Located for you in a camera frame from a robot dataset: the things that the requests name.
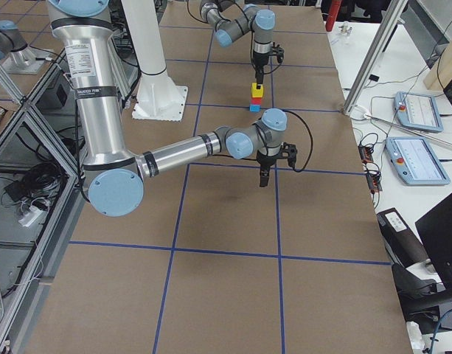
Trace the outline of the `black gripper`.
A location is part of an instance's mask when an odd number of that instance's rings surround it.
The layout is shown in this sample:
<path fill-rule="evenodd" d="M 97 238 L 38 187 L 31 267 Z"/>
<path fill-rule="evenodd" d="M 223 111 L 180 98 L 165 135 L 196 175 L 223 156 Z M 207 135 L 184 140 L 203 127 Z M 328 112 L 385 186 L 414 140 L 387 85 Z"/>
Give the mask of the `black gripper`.
<path fill-rule="evenodd" d="M 271 58 L 276 58 L 279 65 L 284 60 L 284 49 L 275 42 L 254 42 L 251 47 L 251 65 L 255 69 L 257 88 L 261 88 L 264 80 L 264 67 L 269 64 Z"/>
<path fill-rule="evenodd" d="M 279 159 L 286 159 L 288 166 L 296 167 L 297 148 L 294 144 L 283 142 L 279 147 L 269 147 L 265 153 L 257 151 L 256 160 L 260 164 L 260 187 L 267 187 L 271 166 Z"/>

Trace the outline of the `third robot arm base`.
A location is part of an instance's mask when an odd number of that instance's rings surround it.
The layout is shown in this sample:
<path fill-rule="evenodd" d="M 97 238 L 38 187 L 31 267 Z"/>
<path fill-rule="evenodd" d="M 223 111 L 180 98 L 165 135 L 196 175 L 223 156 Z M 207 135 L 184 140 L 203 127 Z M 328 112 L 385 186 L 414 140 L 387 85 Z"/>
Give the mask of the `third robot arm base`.
<path fill-rule="evenodd" d="M 0 61 L 8 74 L 37 74 L 46 61 L 47 52 L 34 49 L 9 20 L 0 20 Z"/>

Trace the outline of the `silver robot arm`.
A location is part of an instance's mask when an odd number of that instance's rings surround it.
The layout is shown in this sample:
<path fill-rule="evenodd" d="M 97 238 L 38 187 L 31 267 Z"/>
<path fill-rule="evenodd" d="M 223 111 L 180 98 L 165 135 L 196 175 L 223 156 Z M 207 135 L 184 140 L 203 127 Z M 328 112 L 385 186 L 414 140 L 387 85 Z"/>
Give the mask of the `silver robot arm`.
<path fill-rule="evenodd" d="M 240 14 L 235 19 L 223 17 L 222 12 L 234 4 L 235 1 L 202 1 L 200 16 L 214 28 L 215 38 L 222 47 L 231 46 L 243 36 L 252 34 L 251 65 L 255 71 L 255 83 L 260 88 L 271 58 L 275 57 L 279 64 L 284 59 L 284 49 L 273 41 L 276 15 L 272 10 L 247 4 L 239 8 Z"/>
<path fill-rule="evenodd" d="M 261 186 L 267 185 L 277 160 L 295 166 L 297 149 L 282 139 L 288 118 L 278 108 L 264 111 L 247 128 L 220 127 L 140 155 L 130 152 L 110 59 L 114 31 L 108 2 L 49 1 L 47 8 L 53 35 L 65 46 L 88 148 L 83 190 L 99 213 L 127 215 L 140 205 L 146 178 L 223 151 L 234 159 L 255 156 Z M 179 121 L 188 89 L 177 86 L 167 73 L 153 2 L 124 1 L 122 8 L 141 75 L 133 117 Z"/>

